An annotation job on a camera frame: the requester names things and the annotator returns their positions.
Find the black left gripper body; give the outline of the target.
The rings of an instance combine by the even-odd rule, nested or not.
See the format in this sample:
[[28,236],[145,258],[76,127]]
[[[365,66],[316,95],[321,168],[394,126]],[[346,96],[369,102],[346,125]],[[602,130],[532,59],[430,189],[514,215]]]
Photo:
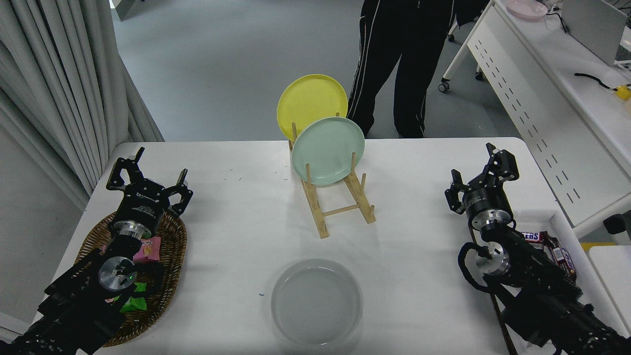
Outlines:
[[164,186],[153,181],[126,185],[122,202],[113,217],[113,224],[131,221],[144,226],[158,226],[170,204],[164,190]]

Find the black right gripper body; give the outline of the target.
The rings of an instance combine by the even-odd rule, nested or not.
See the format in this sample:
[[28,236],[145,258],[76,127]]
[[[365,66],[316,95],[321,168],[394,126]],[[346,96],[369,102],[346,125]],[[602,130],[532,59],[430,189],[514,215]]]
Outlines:
[[476,178],[468,186],[470,191],[465,194],[465,212],[468,218],[474,218],[484,211],[500,211],[500,215],[513,218],[502,182],[483,182]]

